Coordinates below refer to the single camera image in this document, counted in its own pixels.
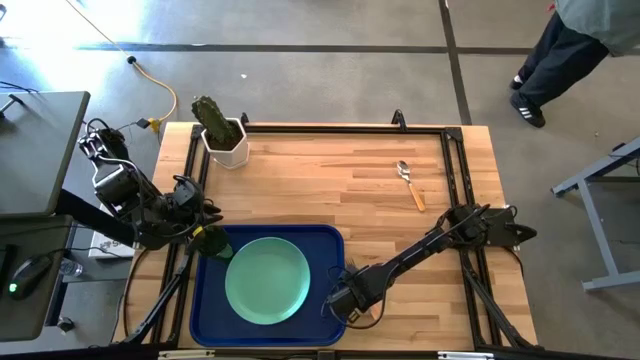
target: computer mouse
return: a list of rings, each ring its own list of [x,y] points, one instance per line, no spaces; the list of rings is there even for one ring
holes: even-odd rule
[[[40,255],[27,259],[13,274],[9,283],[9,297],[14,300],[27,298],[35,290],[40,279],[51,267],[49,256]]]

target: gray jacket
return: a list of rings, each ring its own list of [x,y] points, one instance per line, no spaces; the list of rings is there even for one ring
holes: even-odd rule
[[[613,55],[640,44],[640,0],[556,0],[565,26],[598,39]]]

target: sneaker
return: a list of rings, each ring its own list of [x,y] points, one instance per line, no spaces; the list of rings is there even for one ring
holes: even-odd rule
[[[542,115],[542,110],[540,110],[539,107],[529,105],[526,101],[520,98],[518,93],[511,95],[509,102],[511,103],[511,106],[518,111],[518,114],[522,116],[524,121],[529,124],[537,128],[541,128],[547,123]]]
[[[522,81],[520,75],[516,75],[513,80],[511,80],[511,83],[509,83],[509,87],[513,90],[520,89],[522,85],[524,85],[524,81]]]

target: blue tray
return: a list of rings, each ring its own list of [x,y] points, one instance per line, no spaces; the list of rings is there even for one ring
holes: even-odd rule
[[[331,266],[344,267],[344,241],[328,225],[227,225],[234,252],[262,237],[274,236],[295,244],[307,258],[311,286],[304,303],[289,319],[256,325],[233,311],[224,290],[227,265],[200,257],[191,308],[191,336],[202,346],[328,346],[344,334],[333,317],[320,316],[320,308],[333,284]]]

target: black pants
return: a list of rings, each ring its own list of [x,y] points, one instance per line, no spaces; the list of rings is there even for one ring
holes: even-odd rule
[[[567,28],[555,13],[518,71],[524,85],[516,96],[540,107],[589,75],[608,54],[598,40]]]

